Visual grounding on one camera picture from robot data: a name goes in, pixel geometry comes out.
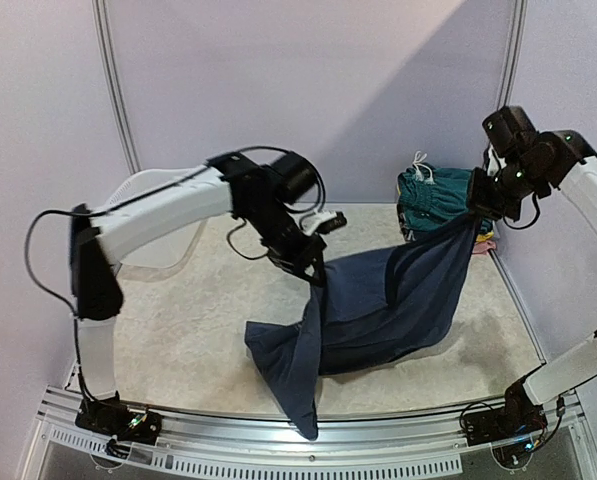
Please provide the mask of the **navy blue garment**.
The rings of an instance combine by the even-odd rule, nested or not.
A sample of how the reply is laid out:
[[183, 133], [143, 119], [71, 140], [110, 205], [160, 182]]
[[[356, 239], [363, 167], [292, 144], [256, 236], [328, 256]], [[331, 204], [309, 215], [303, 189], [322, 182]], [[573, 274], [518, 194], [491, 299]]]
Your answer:
[[480, 224], [466, 213], [413, 242], [328, 261], [326, 283], [311, 287], [298, 322], [247, 323], [250, 356], [303, 438], [319, 436], [319, 377], [382, 366], [444, 339]]

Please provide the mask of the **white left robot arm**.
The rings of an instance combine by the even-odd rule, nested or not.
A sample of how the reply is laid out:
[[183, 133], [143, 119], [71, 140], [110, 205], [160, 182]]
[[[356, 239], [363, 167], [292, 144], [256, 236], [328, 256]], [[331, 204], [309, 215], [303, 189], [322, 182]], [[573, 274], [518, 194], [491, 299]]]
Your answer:
[[189, 170], [167, 170], [163, 184], [105, 210], [80, 205], [71, 213], [72, 293], [83, 393], [94, 399], [89, 419], [106, 434], [126, 426], [126, 412], [110, 398], [114, 374], [114, 326], [124, 295], [113, 266], [141, 247], [198, 221], [229, 213], [259, 234], [267, 257], [284, 272], [321, 286], [325, 282], [318, 233], [304, 232], [291, 204], [321, 183], [315, 167], [295, 152], [259, 165], [244, 152], [229, 152]]

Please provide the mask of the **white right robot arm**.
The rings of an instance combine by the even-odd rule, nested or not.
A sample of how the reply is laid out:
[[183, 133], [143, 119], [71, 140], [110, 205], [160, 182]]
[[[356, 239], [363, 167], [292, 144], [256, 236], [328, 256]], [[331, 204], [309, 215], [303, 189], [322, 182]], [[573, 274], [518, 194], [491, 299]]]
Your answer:
[[515, 436], [597, 377], [597, 150], [572, 130], [491, 134], [468, 205], [503, 228], [502, 264], [546, 361], [509, 389], [495, 427]]

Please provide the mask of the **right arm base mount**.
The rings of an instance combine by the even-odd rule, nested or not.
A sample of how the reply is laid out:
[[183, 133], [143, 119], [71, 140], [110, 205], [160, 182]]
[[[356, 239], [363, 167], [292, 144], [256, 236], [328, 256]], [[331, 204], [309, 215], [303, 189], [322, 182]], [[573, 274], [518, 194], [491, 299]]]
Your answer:
[[513, 440], [491, 450], [494, 460], [504, 468], [516, 468], [529, 461], [558, 432], [566, 411], [563, 395], [556, 397], [557, 422], [548, 431], [547, 415], [542, 404], [534, 404], [524, 389], [525, 377], [509, 386], [504, 405], [493, 408], [485, 402], [472, 402], [460, 413], [459, 425], [469, 446]]

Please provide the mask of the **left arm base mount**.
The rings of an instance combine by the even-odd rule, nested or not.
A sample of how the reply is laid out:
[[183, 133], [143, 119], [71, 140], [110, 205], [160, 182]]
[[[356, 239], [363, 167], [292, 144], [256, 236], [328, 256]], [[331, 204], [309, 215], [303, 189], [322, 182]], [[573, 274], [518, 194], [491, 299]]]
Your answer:
[[134, 443], [155, 446], [163, 417], [145, 408], [136, 410], [122, 402], [119, 395], [107, 400], [83, 398], [75, 426], [108, 438], [104, 453], [125, 460]]

